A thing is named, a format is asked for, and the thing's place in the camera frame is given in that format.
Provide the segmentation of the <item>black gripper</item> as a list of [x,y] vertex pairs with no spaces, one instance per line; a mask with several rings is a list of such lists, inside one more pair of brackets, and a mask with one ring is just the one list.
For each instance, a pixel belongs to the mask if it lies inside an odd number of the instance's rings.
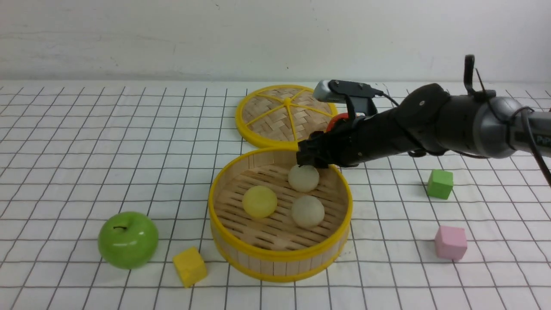
[[360,121],[347,121],[329,132],[315,131],[298,143],[297,165],[327,169],[329,165],[356,167],[360,163],[409,151],[409,137],[400,128],[396,108]]

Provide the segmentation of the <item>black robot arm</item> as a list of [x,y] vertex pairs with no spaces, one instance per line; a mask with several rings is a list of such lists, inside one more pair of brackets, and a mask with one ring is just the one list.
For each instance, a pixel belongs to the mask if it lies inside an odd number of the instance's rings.
[[366,83],[321,81],[320,102],[345,103],[344,120],[315,131],[298,144],[297,164],[326,168],[409,153],[441,156],[448,151],[482,158],[506,158],[516,151],[550,156],[550,113],[533,112],[510,97],[451,96],[431,83],[414,90],[394,108],[379,113]]

